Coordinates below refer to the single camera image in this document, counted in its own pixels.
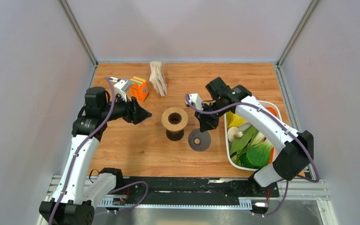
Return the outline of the brown glass carafe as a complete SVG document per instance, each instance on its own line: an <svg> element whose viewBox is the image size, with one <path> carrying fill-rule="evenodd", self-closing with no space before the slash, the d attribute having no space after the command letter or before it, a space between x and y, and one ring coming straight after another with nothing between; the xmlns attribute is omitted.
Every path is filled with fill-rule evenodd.
<svg viewBox="0 0 360 225"><path fill-rule="evenodd" d="M184 130L183 129L180 131L166 130L166 136L171 141L179 141L184 136Z"/></svg>

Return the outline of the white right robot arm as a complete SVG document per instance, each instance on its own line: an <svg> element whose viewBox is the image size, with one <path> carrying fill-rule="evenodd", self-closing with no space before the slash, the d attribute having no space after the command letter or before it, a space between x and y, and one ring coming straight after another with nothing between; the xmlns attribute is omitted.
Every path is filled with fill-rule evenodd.
<svg viewBox="0 0 360 225"><path fill-rule="evenodd" d="M269 112L256 97L242 85L231 88L217 77L206 85L211 95L209 103L197 94L185 96L188 107L195 110L201 131L216 129L219 117L232 112L244 118L260 131L278 150L278 156L254 172L249 182L250 193L261 196L268 185L280 181L291 181L308 165L314 164L314 137L309 131L300 132L285 124Z"/></svg>

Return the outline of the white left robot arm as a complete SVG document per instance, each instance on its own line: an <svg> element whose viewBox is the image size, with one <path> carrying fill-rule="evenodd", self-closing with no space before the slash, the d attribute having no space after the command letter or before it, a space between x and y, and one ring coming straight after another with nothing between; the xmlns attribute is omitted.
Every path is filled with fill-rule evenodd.
<svg viewBox="0 0 360 225"><path fill-rule="evenodd" d="M139 124L152 114L137 99L123 100L120 94L92 87L85 93L85 106L73 123L71 148L60 182L49 201L41 202L39 213L50 225L90 225L95 209L107 194L128 188L122 171L103 168L97 179L85 188L86 175L107 123L122 118Z"/></svg>

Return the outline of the blue ribbed coffee dripper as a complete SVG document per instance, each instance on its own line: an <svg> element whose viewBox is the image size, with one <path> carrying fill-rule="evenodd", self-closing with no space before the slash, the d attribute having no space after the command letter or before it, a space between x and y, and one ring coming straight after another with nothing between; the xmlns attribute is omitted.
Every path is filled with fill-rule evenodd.
<svg viewBox="0 0 360 225"><path fill-rule="evenodd" d="M208 131L201 132L199 128L196 128L190 132L187 141L191 149L202 152L210 147L211 136Z"/></svg>

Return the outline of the stack of paper coffee filters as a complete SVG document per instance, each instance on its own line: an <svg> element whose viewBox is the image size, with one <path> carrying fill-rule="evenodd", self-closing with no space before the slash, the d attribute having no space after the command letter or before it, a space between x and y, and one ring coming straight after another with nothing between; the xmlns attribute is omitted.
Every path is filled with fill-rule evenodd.
<svg viewBox="0 0 360 225"><path fill-rule="evenodd" d="M163 72L162 62L151 61L150 62L150 78L149 81L152 83L153 88L162 97L167 95L167 85L165 82L165 75Z"/></svg>

